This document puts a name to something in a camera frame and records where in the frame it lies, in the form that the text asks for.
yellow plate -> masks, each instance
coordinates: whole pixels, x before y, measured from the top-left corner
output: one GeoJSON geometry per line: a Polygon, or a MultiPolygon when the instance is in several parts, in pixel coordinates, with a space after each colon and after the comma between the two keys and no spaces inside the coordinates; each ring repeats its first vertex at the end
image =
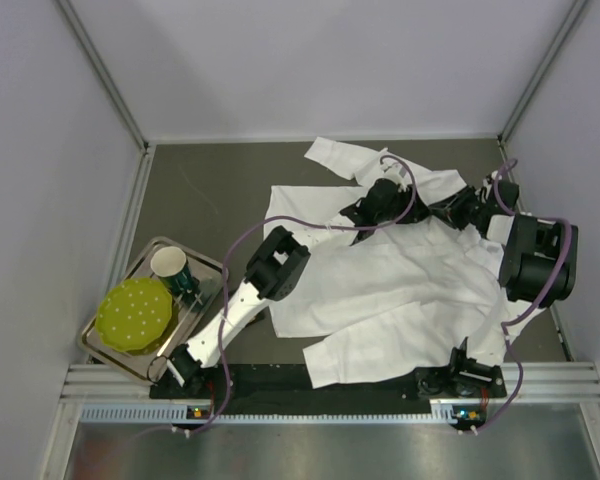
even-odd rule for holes
{"type": "Polygon", "coordinates": [[[164,333],[171,304],[171,294],[159,280],[125,280],[100,304],[96,331],[102,343],[114,350],[141,350],[164,333]]]}

purple cable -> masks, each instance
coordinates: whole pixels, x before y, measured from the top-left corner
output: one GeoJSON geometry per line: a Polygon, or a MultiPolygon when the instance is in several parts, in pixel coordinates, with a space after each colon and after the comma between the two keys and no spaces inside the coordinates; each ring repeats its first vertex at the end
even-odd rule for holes
{"type": "MultiPolygon", "coordinates": [[[[211,428],[211,425],[213,424],[213,422],[216,421],[216,419],[222,414],[222,412],[225,410],[225,408],[227,408],[227,405],[229,404],[229,398],[230,398],[230,393],[231,393],[231,375],[229,373],[229,364],[227,363],[227,357],[224,352],[224,347],[222,346],[222,333],[224,331],[224,324],[225,324],[226,318],[229,315],[229,283],[228,283],[229,282],[229,269],[227,266],[229,265],[229,260],[231,260],[231,256],[233,255],[233,252],[238,248],[238,246],[247,237],[249,237],[256,230],[262,228],[264,225],[266,225],[268,223],[278,222],[278,221],[282,221],[282,220],[287,220],[289,222],[294,222],[294,223],[300,224],[304,227],[315,228],[317,230],[340,230],[340,231],[347,231],[347,232],[375,231],[375,230],[381,230],[383,228],[387,228],[391,225],[395,225],[396,223],[398,223],[400,220],[402,220],[404,217],[407,216],[407,214],[411,210],[411,207],[413,207],[413,204],[416,201],[416,196],[417,196],[416,178],[414,177],[413,172],[407,165],[407,162],[405,162],[401,158],[396,157],[395,155],[385,154],[380,158],[380,163],[384,163],[385,159],[395,160],[400,165],[402,165],[404,167],[404,169],[407,171],[407,173],[409,174],[409,177],[411,178],[411,185],[413,187],[411,190],[411,199],[409,200],[409,204],[404,209],[404,211],[400,215],[398,215],[394,220],[383,223],[381,225],[373,225],[373,226],[368,226],[368,227],[344,227],[344,226],[336,226],[336,225],[334,225],[334,226],[317,225],[315,223],[305,222],[304,220],[300,220],[299,218],[291,217],[288,215],[276,215],[275,217],[265,218],[263,221],[258,222],[257,224],[255,224],[254,226],[249,228],[246,232],[244,232],[242,235],[240,235],[240,237],[235,242],[233,242],[231,247],[229,247],[229,250],[227,250],[227,254],[224,256],[224,259],[222,261],[222,297],[223,297],[223,301],[224,301],[224,307],[223,307],[222,319],[220,321],[220,326],[218,327],[218,349],[220,350],[220,359],[222,361],[222,369],[224,370],[224,377],[227,382],[226,395],[225,395],[224,399],[222,400],[220,407],[218,407],[218,410],[213,413],[213,415],[207,420],[207,422],[205,424],[203,424],[201,427],[197,428],[196,430],[191,430],[192,435],[204,432],[205,430],[208,430],[209,428],[211,428]]],[[[128,448],[131,445],[131,443],[133,443],[138,438],[143,437],[146,434],[156,432],[156,431],[161,431],[161,430],[172,430],[172,427],[169,427],[166,425],[159,425],[159,426],[149,427],[145,430],[142,430],[141,432],[138,432],[135,435],[133,435],[128,440],[124,441],[121,445],[119,445],[117,448],[115,448],[112,452],[105,455],[104,458],[102,458],[95,464],[87,465],[88,468],[90,468],[92,470],[96,470],[96,469],[100,468],[102,465],[104,465],[110,459],[112,459],[113,457],[115,457],[116,455],[118,455],[122,451],[124,451],[126,448],[128,448]]],[[[83,461],[85,461],[85,463],[91,463],[85,458],[83,458],[83,461]]]]}
{"type": "MultiPolygon", "coordinates": [[[[505,162],[496,172],[496,176],[495,176],[495,179],[493,182],[493,193],[496,197],[496,201],[498,202],[498,206],[502,210],[504,210],[504,212],[507,215],[510,215],[510,216],[514,216],[516,214],[516,212],[514,212],[509,207],[507,207],[504,204],[504,202],[502,201],[502,197],[500,196],[500,192],[498,191],[498,183],[500,182],[500,179],[502,178],[502,176],[511,172],[511,170],[513,170],[517,164],[518,164],[518,160],[515,158],[512,158],[511,160],[508,160],[507,162],[505,162]]],[[[542,287],[542,290],[540,290],[540,292],[538,293],[538,296],[535,298],[535,300],[531,303],[531,305],[529,305],[529,308],[527,308],[517,318],[515,318],[511,321],[508,321],[508,322],[502,322],[500,324],[500,327],[502,328],[502,332],[504,333],[504,345],[507,349],[507,352],[511,356],[511,358],[513,359],[515,364],[518,366],[518,372],[519,372],[518,382],[516,383],[516,386],[513,389],[513,392],[511,392],[511,395],[509,396],[509,398],[507,398],[507,400],[502,404],[502,407],[500,407],[498,409],[498,411],[495,414],[493,414],[493,416],[484,423],[484,425],[477,428],[477,431],[479,431],[479,432],[485,430],[490,425],[493,425],[493,423],[496,422],[498,420],[498,418],[500,418],[502,416],[502,414],[511,406],[511,404],[513,403],[515,398],[520,393],[520,389],[522,388],[522,381],[524,378],[524,368],[522,367],[522,363],[520,362],[520,360],[518,360],[518,358],[515,356],[515,353],[513,352],[513,347],[511,346],[511,343],[509,342],[509,339],[507,338],[509,336],[508,329],[509,329],[509,327],[518,325],[519,323],[526,320],[529,317],[529,315],[531,315],[533,313],[533,311],[540,306],[542,301],[545,299],[545,297],[549,293],[549,290],[553,286],[553,282],[555,282],[556,278],[560,274],[560,269],[564,265],[564,262],[567,259],[567,255],[569,254],[569,249],[571,248],[571,224],[567,220],[562,219],[562,218],[540,218],[540,219],[550,221],[550,222],[559,222],[562,225],[564,225],[564,227],[565,227],[564,242],[562,244],[562,248],[560,249],[560,254],[558,255],[558,258],[556,260],[556,264],[554,265],[553,270],[551,271],[551,274],[549,275],[549,278],[547,279],[547,282],[544,284],[544,287],[542,287]]]]}

